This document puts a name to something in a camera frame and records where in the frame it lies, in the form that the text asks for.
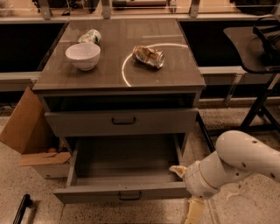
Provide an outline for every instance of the drawer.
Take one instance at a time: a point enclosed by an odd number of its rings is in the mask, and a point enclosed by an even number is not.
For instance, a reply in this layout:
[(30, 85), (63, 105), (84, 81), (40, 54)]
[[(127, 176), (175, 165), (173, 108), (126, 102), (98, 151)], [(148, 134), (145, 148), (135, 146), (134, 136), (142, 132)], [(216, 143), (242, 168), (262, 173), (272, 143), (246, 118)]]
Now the drawer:
[(185, 182), (169, 171), (182, 158), (174, 135), (96, 136), (79, 139), (63, 203), (190, 197)]
[(45, 113), (57, 137), (186, 133), (196, 115), (196, 108)]

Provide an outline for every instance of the dresser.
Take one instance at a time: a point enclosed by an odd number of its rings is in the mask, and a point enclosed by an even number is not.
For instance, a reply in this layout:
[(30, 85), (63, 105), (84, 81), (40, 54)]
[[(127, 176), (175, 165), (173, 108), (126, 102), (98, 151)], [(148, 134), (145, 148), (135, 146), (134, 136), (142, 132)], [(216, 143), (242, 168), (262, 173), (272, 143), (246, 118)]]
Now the dresser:
[[(66, 49), (90, 29), (101, 35), (101, 58), (80, 71)], [(134, 46), (164, 52), (159, 70), (135, 62)], [(70, 21), (33, 88), (54, 134), (72, 154), (63, 203), (190, 197), (169, 171), (184, 149), (205, 82), (178, 21)]]

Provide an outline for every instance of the floor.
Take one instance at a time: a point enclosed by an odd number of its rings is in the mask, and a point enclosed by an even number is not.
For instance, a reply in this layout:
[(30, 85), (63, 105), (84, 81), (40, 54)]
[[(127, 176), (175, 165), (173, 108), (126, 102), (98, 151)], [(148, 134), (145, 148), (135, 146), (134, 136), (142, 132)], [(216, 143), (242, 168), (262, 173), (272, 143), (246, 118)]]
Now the floor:
[[(238, 125), (248, 112), (248, 107), (242, 104), (231, 108), (205, 105), (199, 112), (211, 129)], [(278, 106), (271, 105), (269, 109), (280, 120)], [(10, 118), (10, 112), (11, 109), (6, 108), (0, 115), (0, 132)], [(263, 118), (254, 120), (254, 123), (266, 122)], [(262, 132), (254, 136), (280, 150), (279, 133)], [(209, 153), (198, 124), (189, 136), (186, 152), (189, 163)], [(0, 223), (13, 222), (26, 193), (31, 195), (34, 208), (27, 208), (22, 223), (181, 223), (184, 199), (63, 205), (53, 195), (53, 190), (62, 188), (65, 179), (43, 179), (31, 167), (18, 167), (20, 155), (2, 143), (0, 153)], [(206, 201), (199, 224), (274, 224), (280, 223), (279, 211), (280, 185), (256, 174), (224, 186), (220, 193)]]

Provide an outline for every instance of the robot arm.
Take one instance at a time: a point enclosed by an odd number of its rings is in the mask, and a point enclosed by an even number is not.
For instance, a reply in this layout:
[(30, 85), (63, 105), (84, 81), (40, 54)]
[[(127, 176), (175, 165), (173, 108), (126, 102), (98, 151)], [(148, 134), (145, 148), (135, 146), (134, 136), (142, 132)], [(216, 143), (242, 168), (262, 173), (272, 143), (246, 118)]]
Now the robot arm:
[(210, 199), (225, 184), (253, 172), (280, 182), (280, 152), (246, 133), (230, 130), (217, 139), (216, 152), (187, 167), (184, 179), (192, 196)]

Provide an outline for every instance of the open cardboard box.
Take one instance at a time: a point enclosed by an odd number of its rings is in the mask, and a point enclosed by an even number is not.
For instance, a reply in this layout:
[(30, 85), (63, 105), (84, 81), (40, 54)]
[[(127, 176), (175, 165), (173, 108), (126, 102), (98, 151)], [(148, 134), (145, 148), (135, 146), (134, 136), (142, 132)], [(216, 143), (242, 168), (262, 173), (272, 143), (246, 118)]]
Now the open cardboard box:
[(67, 177), (69, 152), (48, 153), (59, 147), (59, 139), (53, 134), (45, 119), (45, 111), (38, 97), (28, 87), (6, 126), (0, 141), (22, 156), (19, 165), (32, 166), (44, 178)]

